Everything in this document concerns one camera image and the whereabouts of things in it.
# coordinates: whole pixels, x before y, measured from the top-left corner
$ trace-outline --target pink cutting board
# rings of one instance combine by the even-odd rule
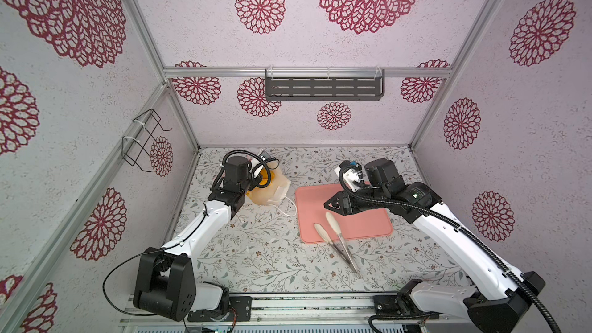
[[[335,193],[343,190],[339,184],[315,185],[296,189],[296,208],[300,238],[304,243],[319,243],[323,240],[315,229],[315,223],[321,224],[332,240],[339,238],[331,229],[325,213],[324,203]],[[367,210],[355,215],[342,216],[331,211],[341,227],[343,237],[347,240],[374,238],[393,233],[393,225],[387,210],[384,208]]]

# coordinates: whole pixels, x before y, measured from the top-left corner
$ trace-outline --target silicone tongs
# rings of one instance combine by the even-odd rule
[[[333,224],[331,224],[331,222],[329,222],[329,225],[331,225],[331,228],[333,228],[333,231],[335,233],[337,233],[337,236],[339,237],[339,240],[341,241],[343,248],[345,250],[345,253],[341,251],[341,249],[337,248],[336,245],[333,243],[333,241],[331,240],[331,238],[329,237],[329,234],[327,233],[327,231],[323,228],[322,225],[320,224],[315,224],[314,228],[317,230],[317,233],[320,235],[320,237],[327,243],[329,243],[329,245],[335,250],[335,252],[341,256],[341,258],[343,258],[343,260],[345,261],[345,263],[353,270],[353,272],[356,274],[356,277],[358,278],[362,278],[362,275],[359,272],[358,266],[356,265],[355,261],[353,261],[353,258],[351,257],[351,253],[349,252],[349,250],[347,249],[347,244],[345,244],[345,240],[343,239],[343,236],[341,234],[341,229],[339,228],[339,224],[337,224],[337,229],[339,231],[335,230],[335,227],[333,226]]]

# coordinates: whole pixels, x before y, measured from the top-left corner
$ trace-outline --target black cable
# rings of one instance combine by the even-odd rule
[[[376,333],[382,333],[378,330],[377,327],[374,327],[372,323],[374,320],[413,320],[413,319],[421,319],[421,318],[429,318],[430,316],[439,315],[438,312],[426,312],[424,314],[417,314],[417,315],[372,315],[368,318],[368,324],[370,325],[370,329],[372,329]]]
[[[258,155],[256,155],[253,152],[249,152],[249,151],[245,151],[245,150],[234,150],[234,151],[230,151],[230,152],[226,153],[224,155],[224,158],[222,158],[222,167],[220,168],[220,171],[218,172],[218,175],[216,175],[216,178],[214,179],[214,182],[212,183],[212,187],[210,188],[212,191],[215,189],[218,189],[220,187],[221,180],[222,180],[222,174],[224,174],[224,165],[226,165],[226,161],[228,160],[228,158],[234,154],[246,154],[248,156],[255,158],[265,168],[265,172],[267,173],[267,177],[271,178],[271,171],[269,169],[269,166],[267,166],[267,163],[265,163],[265,160],[263,160],[261,157],[259,157]],[[271,183],[271,180],[268,180],[263,185],[258,184],[255,182],[255,179],[253,178],[253,172],[254,171],[251,171],[249,181],[257,188],[267,188],[269,186],[269,184]]]
[[[271,170],[275,170],[277,167],[279,167],[279,158],[274,157],[274,158],[267,159],[265,161],[265,163],[267,163],[267,165],[269,165],[272,162],[277,162],[277,165],[273,168],[270,167]],[[261,166],[263,166],[261,163],[256,164],[255,167],[253,167],[253,172],[257,171],[257,169]]]
[[[469,229],[465,228],[464,226],[461,226],[461,224],[457,223],[456,221],[452,220],[451,218],[448,218],[447,216],[442,215],[439,212],[432,211],[430,209],[426,209],[421,206],[416,206],[415,204],[411,204],[411,203],[407,203],[407,202],[403,202],[403,201],[391,200],[391,199],[380,199],[379,200],[379,199],[374,199],[372,197],[366,197],[366,196],[356,194],[353,190],[348,188],[348,186],[346,185],[346,183],[343,179],[343,174],[345,173],[345,171],[347,171],[351,168],[353,168],[355,170],[358,169],[358,167],[353,166],[353,165],[343,166],[341,168],[341,170],[339,170],[339,175],[338,175],[339,183],[341,184],[341,187],[345,190],[345,192],[347,194],[351,195],[354,198],[364,200],[366,202],[370,202],[373,204],[393,204],[393,205],[407,206],[408,208],[417,209],[422,215],[433,216],[433,217],[453,226],[455,229],[457,229],[457,231],[463,233],[467,238],[469,238],[473,243],[475,243],[479,248],[481,248],[481,250],[483,252],[485,252],[485,254],[489,256],[489,258],[492,259],[492,261],[503,271],[503,273],[505,275],[507,275],[510,279],[512,279],[512,281],[518,286],[518,288],[520,288],[521,291],[528,297],[530,302],[532,302],[532,304],[536,306],[536,308],[539,310],[539,312],[541,312],[541,315],[543,316],[543,318],[545,319],[545,321],[547,322],[547,324],[549,325],[549,327],[553,333],[561,333],[561,329],[559,329],[559,325],[557,324],[555,319],[553,319],[553,316],[551,315],[549,310],[547,310],[547,308],[543,305],[543,303],[537,297],[537,295],[535,295],[535,293],[533,293],[529,289],[529,287],[526,286],[510,270],[510,268],[506,265],[506,263],[501,261],[501,259],[495,254],[495,252],[493,252],[489,247],[487,247],[487,245],[485,245],[485,243],[483,243],[479,238],[477,238],[477,236],[475,236],[473,233],[471,233],[471,231]]]
[[[111,271],[109,272],[109,274],[107,274],[107,276],[106,276],[106,277],[105,277],[105,279],[103,280],[103,295],[105,296],[105,299],[107,300],[107,302],[109,302],[109,305],[111,305],[111,306],[112,306],[112,307],[113,307],[115,310],[117,310],[117,311],[119,311],[119,312],[122,312],[123,314],[126,314],[126,315],[133,315],[133,316],[154,316],[154,315],[156,315],[156,314],[135,314],[135,313],[133,313],[133,312],[127,312],[127,311],[124,311],[124,310],[120,309],[119,307],[115,306],[115,305],[113,304],[113,302],[111,302],[111,300],[110,300],[110,299],[109,299],[109,297],[107,296],[107,291],[105,290],[105,284],[107,283],[107,279],[108,279],[108,278],[111,276],[111,274],[113,274],[113,272],[114,272],[115,270],[119,269],[119,268],[120,268],[122,265],[124,265],[125,263],[128,263],[128,262],[130,262],[131,260],[135,259],[136,257],[142,256],[142,255],[148,255],[148,254],[151,254],[151,253],[164,252],[164,251],[166,251],[167,249],[171,249],[171,248],[173,248],[173,247],[176,247],[176,246],[177,246],[177,244],[175,244],[175,245],[172,245],[172,246],[170,246],[170,247],[167,247],[167,248],[161,248],[161,249],[157,249],[156,251],[142,252],[142,253],[140,253],[140,254],[137,254],[137,255],[135,255],[135,256],[132,256],[132,257],[128,258],[126,261],[123,261],[121,264],[119,264],[119,265],[115,266],[115,267],[113,268],[113,270],[111,270]]]
[[[205,203],[203,204],[203,218],[201,219],[201,221],[199,222],[199,224],[197,224],[197,226],[195,227],[195,229],[193,229],[193,231],[191,233],[189,233],[188,236],[185,237],[185,239],[183,239],[181,242],[185,242],[186,240],[189,239],[189,237],[195,233],[195,231],[199,228],[199,226],[204,222],[205,218],[208,217],[208,208],[205,206]]]

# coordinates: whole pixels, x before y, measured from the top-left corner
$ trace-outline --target metal tong handle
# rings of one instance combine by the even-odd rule
[[[317,233],[321,236],[321,238],[329,243],[331,245],[331,247],[335,250],[335,252],[341,256],[341,258],[343,258],[343,260],[345,261],[345,263],[353,270],[354,273],[357,273],[358,277],[361,278],[362,276],[359,275],[359,272],[357,272],[356,268],[354,268],[354,266],[352,265],[352,263],[349,261],[349,259],[347,258],[347,256],[345,256],[345,254],[343,252],[341,252],[341,249],[337,248],[336,245],[333,243],[333,241],[331,240],[331,238],[329,237],[329,234],[327,233],[327,231],[325,230],[325,228],[321,225],[321,224],[315,224],[314,228],[317,230]]]
[[[331,229],[333,229],[333,231],[335,233],[337,233],[337,236],[339,237],[339,241],[341,241],[341,244],[343,245],[345,255],[348,257],[349,262],[353,266],[353,270],[355,270],[356,273],[359,273],[360,269],[359,269],[358,265],[356,265],[356,261],[353,260],[352,254],[349,252],[349,248],[347,247],[347,242],[345,241],[345,238],[341,234],[341,227],[339,226],[339,223],[337,222],[337,220],[335,219],[333,214],[329,211],[327,211],[327,213],[325,214],[325,217],[327,218],[329,225],[331,225]]]

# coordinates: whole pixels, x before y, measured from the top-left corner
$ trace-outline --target wall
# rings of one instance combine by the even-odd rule
[[[163,62],[194,67],[446,67],[483,2],[138,0]],[[200,144],[406,144],[439,85],[389,79],[380,102],[318,116],[328,103],[279,107],[264,100],[262,82],[245,81],[177,80]]]
[[[121,314],[103,297],[103,279],[129,257],[164,243],[193,149],[174,113],[171,97],[164,98],[154,109],[162,118],[163,128],[170,131],[157,127],[153,135],[158,142],[145,132],[138,137],[142,143],[148,140],[146,150],[153,158],[144,153],[138,160],[140,166],[123,164],[48,277],[58,307],[54,314],[44,314],[53,325],[50,333],[78,333],[89,331],[88,327],[93,332],[114,332]],[[135,157],[137,152],[135,146],[129,155]],[[120,267],[107,281],[107,295],[117,307],[125,307],[133,294],[138,261]]]
[[[0,305],[158,86],[126,16],[0,0]]]
[[[203,84],[199,79],[177,78],[173,84]],[[423,80],[438,85],[441,79]],[[380,101],[269,102],[258,99],[263,95],[262,78],[227,77],[218,81],[222,92],[215,103],[200,106],[182,98],[181,104],[203,145],[406,145],[429,102],[404,100],[402,82],[387,78]]]
[[[506,0],[416,151],[465,225],[545,279],[563,331],[592,322],[590,1]],[[532,308],[519,331],[535,329]]]

